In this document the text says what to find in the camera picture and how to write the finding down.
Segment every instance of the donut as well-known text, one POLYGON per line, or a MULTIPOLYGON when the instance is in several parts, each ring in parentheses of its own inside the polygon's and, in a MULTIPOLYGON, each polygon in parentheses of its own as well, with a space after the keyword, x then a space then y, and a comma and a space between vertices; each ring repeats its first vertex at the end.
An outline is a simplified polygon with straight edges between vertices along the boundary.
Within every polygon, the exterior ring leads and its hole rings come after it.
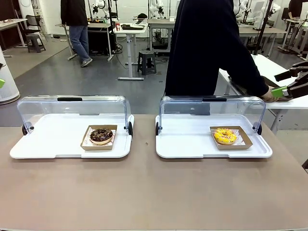
POLYGON ((90 140, 94 144, 103 145, 107 144, 112 139, 112 131, 107 128, 96 129, 90 134, 90 140))
POLYGON ((214 132, 214 138, 218 143, 231 145, 234 144, 237 137, 236 135, 229 129, 226 128, 218 128, 214 132))

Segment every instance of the blue jeans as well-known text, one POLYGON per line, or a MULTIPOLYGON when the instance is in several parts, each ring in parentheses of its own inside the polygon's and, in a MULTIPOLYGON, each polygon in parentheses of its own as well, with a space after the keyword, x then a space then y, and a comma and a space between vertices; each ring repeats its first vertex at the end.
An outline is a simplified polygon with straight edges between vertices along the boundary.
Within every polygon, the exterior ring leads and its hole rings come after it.
POLYGON ((82 61, 88 61, 89 57, 89 40, 88 26, 70 26, 69 36, 74 50, 80 56, 82 61))

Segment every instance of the stool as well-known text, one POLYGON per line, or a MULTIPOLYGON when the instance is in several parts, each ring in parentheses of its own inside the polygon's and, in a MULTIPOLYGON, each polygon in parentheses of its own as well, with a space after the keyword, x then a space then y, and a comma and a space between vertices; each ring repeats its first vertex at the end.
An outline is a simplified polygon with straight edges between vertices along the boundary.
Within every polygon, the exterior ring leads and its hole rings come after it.
POLYGON ((142 75, 145 76, 148 71, 154 71, 156 73, 155 54, 151 51, 139 52, 138 58, 138 72, 142 71, 142 75))
POLYGON ((40 39, 40 36, 37 34, 28 34, 26 35, 27 39, 27 47, 28 47, 28 52, 30 53, 30 50, 32 51, 37 51, 37 53, 41 53, 41 49, 46 50, 42 40, 40 39))

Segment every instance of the red can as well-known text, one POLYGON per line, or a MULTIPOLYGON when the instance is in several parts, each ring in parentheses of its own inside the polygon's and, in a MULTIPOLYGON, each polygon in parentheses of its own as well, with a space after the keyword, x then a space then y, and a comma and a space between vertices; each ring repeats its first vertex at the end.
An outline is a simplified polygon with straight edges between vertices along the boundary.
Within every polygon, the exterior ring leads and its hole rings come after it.
POLYGON ((119 31, 121 29, 120 27, 120 22, 115 22, 115 27, 116 27, 116 30, 119 31))

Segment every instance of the white tray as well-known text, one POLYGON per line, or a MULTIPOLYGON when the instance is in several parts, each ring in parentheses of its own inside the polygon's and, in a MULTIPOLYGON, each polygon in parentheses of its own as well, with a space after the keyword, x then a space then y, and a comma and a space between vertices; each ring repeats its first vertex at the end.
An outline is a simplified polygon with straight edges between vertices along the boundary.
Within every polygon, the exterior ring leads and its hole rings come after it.
MULTIPOLYGON (((134 116, 131 115, 128 121, 134 125, 134 116)), ((34 125, 31 133, 20 139, 10 155, 15 159, 121 158, 129 153, 132 140, 124 127, 124 114, 48 114, 34 125), (85 151, 80 147, 89 125, 118 125, 111 151, 85 151)))
POLYGON ((156 136, 156 152, 163 158, 268 158, 273 151, 262 136, 254 133, 249 120, 238 114, 168 115, 162 117, 156 136), (241 126, 253 145, 247 150, 218 150, 210 126, 241 126))

